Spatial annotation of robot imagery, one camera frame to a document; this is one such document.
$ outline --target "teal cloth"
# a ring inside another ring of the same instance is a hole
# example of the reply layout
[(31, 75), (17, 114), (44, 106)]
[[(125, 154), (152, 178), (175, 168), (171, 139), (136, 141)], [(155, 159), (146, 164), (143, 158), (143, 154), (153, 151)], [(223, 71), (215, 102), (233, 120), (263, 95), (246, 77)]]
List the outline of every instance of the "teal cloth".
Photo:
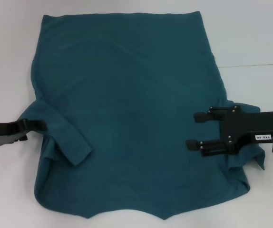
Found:
[[(31, 68), (42, 119), (35, 196), (92, 217), (135, 209), (162, 219), (247, 193), (242, 166), (264, 151), (202, 157), (186, 139), (218, 139), (193, 113), (231, 106), (200, 12), (44, 16)], [(247, 112), (258, 107), (242, 105)]]

